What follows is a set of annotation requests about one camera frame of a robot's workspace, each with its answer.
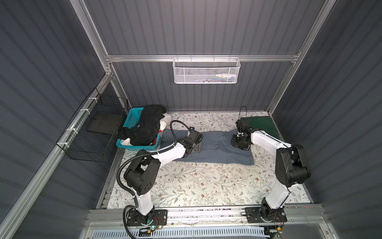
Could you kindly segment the grey-blue t-shirt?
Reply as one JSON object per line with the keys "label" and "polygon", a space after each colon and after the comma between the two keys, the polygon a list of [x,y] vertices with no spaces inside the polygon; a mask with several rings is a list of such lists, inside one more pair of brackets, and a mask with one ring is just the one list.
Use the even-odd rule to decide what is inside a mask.
{"label": "grey-blue t-shirt", "polygon": [[254,165],[254,159],[250,150],[241,150],[231,145],[231,138],[236,133],[232,131],[208,131],[203,132],[204,136],[201,141],[200,152],[193,152],[183,158],[185,153],[178,146],[160,155],[156,154],[161,161],[161,165],[165,165],[172,161],[192,162],[192,163],[219,163],[219,164],[242,164]]}

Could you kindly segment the teal plastic laundry basket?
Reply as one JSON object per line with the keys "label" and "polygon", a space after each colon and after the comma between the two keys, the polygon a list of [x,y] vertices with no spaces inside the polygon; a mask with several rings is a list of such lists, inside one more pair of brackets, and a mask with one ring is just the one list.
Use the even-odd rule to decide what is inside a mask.
{"label": "teal plastic laundry basket", "polygon": [[[144,109],[144,107],[138,107],[138,108],[130,109],[130,111],[126,117],[126,120],[123,124],[123,127],[132,128],[134,126],[137,126],[143,109]],[[131,151],[139,151],[142,149],[144,149],[146,151],[154,151],[159,147],[159,143],[160,143],[160,141],[159,141],[159,143],[157,145],[153,145],[153,143],[151,143],[150,145],[134,146],[134,145],[122,145],[121,142],[122,142],[121,139],[118,139],[116,141],[116,146],[118,148],[124,148],[124,149],[131,150]]]}

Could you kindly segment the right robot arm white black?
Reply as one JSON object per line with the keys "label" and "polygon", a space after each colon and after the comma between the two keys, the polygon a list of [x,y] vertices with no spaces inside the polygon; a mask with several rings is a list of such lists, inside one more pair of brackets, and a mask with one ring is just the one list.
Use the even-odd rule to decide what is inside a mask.
{"label": "right robot arm white black", "polygon": [[264,222],[272,222],[280,214],[290,194],[311,176],[309,166],[302,160],[304,148],[281,141],[264,130],[250,126],[247,119],[236,121],[237,134],[231,145],[241,150],[249,150],[258,145],[275,157],[276,183],[271,192],[262,200],[257,215]]}

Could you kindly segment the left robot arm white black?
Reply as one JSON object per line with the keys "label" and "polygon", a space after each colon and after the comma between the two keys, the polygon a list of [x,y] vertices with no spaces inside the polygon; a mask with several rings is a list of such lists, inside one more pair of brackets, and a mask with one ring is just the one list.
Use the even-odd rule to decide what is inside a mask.
{"label": "left robot arm white black", "polygon": [[153,221],[155,207],[151,200],[151,189],[162,166],[192,154],[203,140],[203,134],[194,127],[188,135],[175,139],[173,144],[157,151],[140,150],[118,169],[116,181],[120,188],[133,196],[135,218],[143,225]]}

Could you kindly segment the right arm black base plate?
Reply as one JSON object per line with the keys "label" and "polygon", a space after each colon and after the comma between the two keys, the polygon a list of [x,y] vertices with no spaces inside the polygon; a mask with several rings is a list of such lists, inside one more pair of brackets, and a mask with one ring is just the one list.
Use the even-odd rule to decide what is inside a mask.
{"label": "right arm black base plate", "polygon": [[287,217],[283,208],[267,209],[260,206],[246,207],[244,216],[248,223],[286,223]]}

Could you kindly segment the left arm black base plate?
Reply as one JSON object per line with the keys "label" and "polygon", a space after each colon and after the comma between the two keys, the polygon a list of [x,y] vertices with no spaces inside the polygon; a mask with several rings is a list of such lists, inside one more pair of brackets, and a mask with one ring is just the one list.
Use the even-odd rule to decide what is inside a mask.
{"label": "left arm black base plate", "polygon": [[135,209],[130,209],[125,218],[128,226],[165,226],[167,225],[168,210],[154,209],[148,215],[143,216]]}

